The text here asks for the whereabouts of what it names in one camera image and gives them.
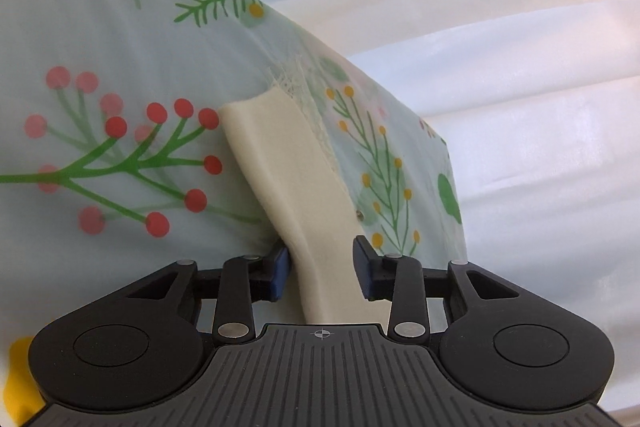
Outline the cream knit sweater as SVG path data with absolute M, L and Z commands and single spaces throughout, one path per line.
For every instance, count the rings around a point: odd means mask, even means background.
M 277 68 L 268 91 L 221 109 L 224 134 L 291 251 L 306 321 L 387 325 L 390 304 L 362 295 L 352 260 L 362 228 L 307 79 L 299 62 Z

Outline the floral print bed sheet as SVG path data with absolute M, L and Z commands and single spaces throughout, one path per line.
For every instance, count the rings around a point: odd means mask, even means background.
M 55 317 L 178 258 L 217 268 L 280 237 L 220 111 L 299 62 L 362 235 L 465 257 L 446 142 L 260 0 L 1 0 L 1 421 L 43 405 L 27 367 Z

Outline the white curtain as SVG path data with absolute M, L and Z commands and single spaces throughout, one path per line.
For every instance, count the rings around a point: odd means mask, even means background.
M 265 0 L 445 138 L 470 258 L 612 339 L 639 421 L 639 0 Z

